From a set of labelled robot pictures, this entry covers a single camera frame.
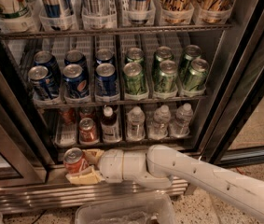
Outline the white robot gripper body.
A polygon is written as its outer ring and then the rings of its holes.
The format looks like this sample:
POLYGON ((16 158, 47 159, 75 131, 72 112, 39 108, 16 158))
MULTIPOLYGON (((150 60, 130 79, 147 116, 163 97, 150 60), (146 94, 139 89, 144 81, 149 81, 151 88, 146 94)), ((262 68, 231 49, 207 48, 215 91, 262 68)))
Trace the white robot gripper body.
POLYGON ((142 151, 107 150, 98 162, 98 169, 108 183, 131 180, 143 183, 147 179, 146 154, 142 151))

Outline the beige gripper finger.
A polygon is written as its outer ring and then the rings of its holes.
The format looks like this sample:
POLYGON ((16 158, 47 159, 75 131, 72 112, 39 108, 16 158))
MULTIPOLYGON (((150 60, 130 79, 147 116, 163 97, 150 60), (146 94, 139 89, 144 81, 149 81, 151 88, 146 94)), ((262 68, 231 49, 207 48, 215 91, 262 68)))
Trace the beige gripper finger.
POLYGON ((93 165, 79 173, 67 174, 65 177, 74 185, 94 185, 104 180, 93 165))
POLYGON ((83 149, 85 159, 90 165, 96 165, 103 156, 104 151, 99 148, 83 149))

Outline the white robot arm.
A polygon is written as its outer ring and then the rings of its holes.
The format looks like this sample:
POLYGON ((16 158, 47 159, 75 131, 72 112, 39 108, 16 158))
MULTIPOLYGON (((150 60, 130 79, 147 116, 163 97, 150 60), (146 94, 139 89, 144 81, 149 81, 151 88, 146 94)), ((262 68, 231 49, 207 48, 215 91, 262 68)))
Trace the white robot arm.
POLYGON ((196 160, 170 147, 146 151, 77 149, 64 163, 75 185, 129 180, 149 189, 167 189, 179 177, 264 223, 264 181, 196 160))

